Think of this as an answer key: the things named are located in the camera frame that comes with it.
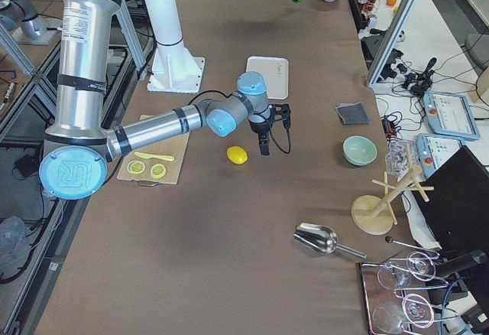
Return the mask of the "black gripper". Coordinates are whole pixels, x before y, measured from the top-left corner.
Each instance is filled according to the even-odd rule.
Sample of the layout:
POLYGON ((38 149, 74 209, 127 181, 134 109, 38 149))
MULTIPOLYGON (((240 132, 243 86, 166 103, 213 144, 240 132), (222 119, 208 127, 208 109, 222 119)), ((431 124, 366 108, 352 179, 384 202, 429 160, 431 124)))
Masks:
POLYGON ((258 145, 261 155, 270 154, 269 131, 272 123, 282 122, 285 129, 291 126, 291 109, 286 103, 267 105, 262 111, 255 111, 248 118, 251 130, 258 136, 258 145))

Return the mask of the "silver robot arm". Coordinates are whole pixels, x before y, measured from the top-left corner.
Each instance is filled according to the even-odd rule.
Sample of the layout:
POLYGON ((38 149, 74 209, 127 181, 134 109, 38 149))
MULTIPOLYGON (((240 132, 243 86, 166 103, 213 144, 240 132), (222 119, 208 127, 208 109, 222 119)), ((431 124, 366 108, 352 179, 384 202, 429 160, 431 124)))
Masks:
POLYGON ((160 115, 105 130, 101 125, 112 16, 123 0, 63 0, 55 120, 45 132, 40 181, 49 194, 78 200, 105 182, 117 156, 202 127, 225 137, 248 121, 261 154, 268 154, 272 126, 290 127, 290 107, 272 104, 262 75, 240 75, 237 89, 222 100, 204 99, 160 115))

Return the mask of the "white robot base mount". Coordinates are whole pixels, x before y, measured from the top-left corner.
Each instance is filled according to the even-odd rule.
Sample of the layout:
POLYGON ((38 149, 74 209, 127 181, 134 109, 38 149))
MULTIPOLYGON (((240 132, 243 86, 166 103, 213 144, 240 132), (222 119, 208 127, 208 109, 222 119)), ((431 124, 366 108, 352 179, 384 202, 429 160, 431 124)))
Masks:
POLYGON ((176 0, 144 0, 157 48, 147 88, 154 92, 199 92, 205 59, 186 48, 176 0))

